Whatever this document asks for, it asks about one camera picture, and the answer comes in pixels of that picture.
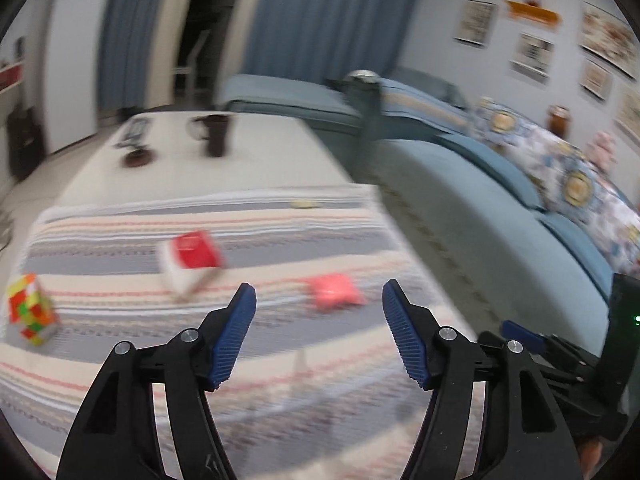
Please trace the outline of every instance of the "black bag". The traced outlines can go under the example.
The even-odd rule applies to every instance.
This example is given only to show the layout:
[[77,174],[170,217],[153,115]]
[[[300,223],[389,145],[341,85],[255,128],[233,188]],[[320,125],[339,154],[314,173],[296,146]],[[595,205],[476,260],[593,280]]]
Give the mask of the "black bag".
[[42,127],[36,124],[33,108],[17,104],[6,118],[9,142],[9,169],[18,181],[27,178],[46,156]]

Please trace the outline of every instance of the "blue curtain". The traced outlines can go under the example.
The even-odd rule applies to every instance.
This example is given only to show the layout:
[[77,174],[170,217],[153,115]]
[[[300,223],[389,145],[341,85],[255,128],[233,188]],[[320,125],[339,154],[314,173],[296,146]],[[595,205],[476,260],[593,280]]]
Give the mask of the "blue curtain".
[[160,0],[109,0],[98,58],[98,105],[145,104],[146,67]]
[[319,83],[351,70],[383,74],[415,0],[260,0],[245,73]]

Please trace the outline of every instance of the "orange shelf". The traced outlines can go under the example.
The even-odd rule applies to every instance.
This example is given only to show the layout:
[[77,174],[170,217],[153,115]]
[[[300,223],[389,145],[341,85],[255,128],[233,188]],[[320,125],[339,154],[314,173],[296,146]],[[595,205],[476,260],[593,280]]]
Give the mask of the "orange shelf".
[[512,2],[505,0],[510,7],[512,18],[527,18],[534,22],[544,23],[549,27],[556,28],[562,22],[560,14],[552,10],[542,9],[533,5],[523,4],[521,2]]

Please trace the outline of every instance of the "colorful puzzle cube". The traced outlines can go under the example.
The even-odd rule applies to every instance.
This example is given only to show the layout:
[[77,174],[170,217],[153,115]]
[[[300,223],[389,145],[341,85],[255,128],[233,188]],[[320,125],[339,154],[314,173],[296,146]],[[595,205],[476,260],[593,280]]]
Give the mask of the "colorful puzzle cube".
[[7,288],[9,321],[34,345],[44,343],[58,327],[49,298],[35,274],[26,274]]

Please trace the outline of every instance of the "silver bolt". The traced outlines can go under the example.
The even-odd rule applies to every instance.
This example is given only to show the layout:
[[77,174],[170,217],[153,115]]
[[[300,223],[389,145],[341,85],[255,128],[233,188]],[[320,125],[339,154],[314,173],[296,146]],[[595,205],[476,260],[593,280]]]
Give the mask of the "silver bolt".
[[192,343],[198,338],[198,331],[194,328],[188,328],[180,334],[180,339],[185,343]]
[[520,341],[511,340],[507,343],[507,348],[514,354],[520,354],[524,350]]
[[118,354],[118,355],[124,355],[129,350],[131,350],[131,345],[129,343],[127,343],[126,341],[119,342],[116,345],[116,348],[113,349],[113,351],[116,352],[116,354]]
[[452,328],[449,328],[448,326],[445,326],[440,329],[440,331],[438,332],[438,335],[441,338],[443,338],[444,341],[453,341],[455,338],[458,337],[458,332],[456,332]]

